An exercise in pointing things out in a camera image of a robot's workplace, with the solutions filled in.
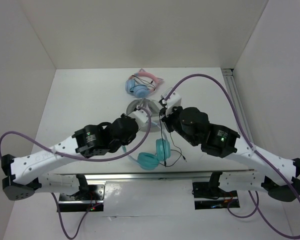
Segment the teal cat-ear headphones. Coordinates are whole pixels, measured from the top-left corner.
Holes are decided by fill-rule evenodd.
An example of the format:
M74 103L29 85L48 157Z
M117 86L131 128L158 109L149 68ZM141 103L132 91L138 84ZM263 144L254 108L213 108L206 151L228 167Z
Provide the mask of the teal cat-ear headphones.
M128 158L143 170L152 171L157 168L161 162L165 162L171 157L171 145L165 131L162 132L162 137L156 140L155 147L155 154L141 152L138 154L137 158L130 155L128 155Z

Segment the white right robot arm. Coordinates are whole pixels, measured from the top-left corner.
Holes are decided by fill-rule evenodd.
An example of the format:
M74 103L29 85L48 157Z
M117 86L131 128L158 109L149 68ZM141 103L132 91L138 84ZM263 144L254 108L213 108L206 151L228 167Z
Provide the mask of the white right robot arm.
M250 171L214 171L208 182L213 196L231 191L260 191L282 202L292 202L300 195L300 158L286 159L260 147L251 146L236 131L209 122L208 115L196 107L162 108L161 121L168 132L176 132L192 146L217 158L232 160Z

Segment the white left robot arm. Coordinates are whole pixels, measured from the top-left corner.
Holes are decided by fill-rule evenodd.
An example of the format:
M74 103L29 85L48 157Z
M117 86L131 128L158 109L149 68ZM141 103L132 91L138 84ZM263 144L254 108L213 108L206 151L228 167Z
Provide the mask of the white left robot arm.
M51 171L79 159L115 153L130 144L141 126L136 117L122 114L114 122L86 125L64 141L31 155L1 159L5 174L2 189L11 201L26 199L35 193L61 193L82 200L90 189L83 174L52 174Z

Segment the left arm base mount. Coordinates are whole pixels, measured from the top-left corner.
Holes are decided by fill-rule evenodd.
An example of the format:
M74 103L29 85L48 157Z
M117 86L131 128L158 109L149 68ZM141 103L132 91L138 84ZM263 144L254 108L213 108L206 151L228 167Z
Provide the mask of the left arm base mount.
M74 194L61 193L58 206L61 213L103 212L106 184L102 181L88 183L83 174L76 175L79 190Z

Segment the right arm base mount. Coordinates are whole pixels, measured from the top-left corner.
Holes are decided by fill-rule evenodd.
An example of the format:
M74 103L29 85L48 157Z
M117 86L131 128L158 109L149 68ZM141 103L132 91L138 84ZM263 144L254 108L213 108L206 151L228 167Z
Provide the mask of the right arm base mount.
M225 191L220 188L223 172L212 172L208 176L196 176L192 180L192 192L195 210L216 210L240 208L237 191Z

